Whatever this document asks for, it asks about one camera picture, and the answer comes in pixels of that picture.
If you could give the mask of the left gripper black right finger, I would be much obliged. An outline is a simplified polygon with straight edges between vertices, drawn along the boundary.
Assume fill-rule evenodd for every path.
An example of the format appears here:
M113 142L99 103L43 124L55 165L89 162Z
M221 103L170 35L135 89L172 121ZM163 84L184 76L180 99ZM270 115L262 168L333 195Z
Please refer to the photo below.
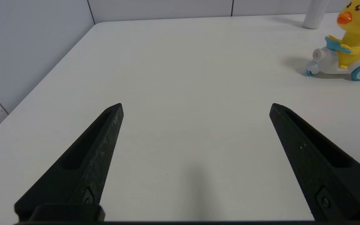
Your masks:
M360 163L289 108L270 119L316 221L360 221Z

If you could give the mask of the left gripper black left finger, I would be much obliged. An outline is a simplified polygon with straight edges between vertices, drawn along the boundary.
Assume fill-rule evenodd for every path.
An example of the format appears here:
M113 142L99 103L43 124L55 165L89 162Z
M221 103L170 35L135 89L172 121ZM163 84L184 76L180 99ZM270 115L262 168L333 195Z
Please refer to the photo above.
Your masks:
M15 203L20 222L102 222L104 185L124 118L106 108Z

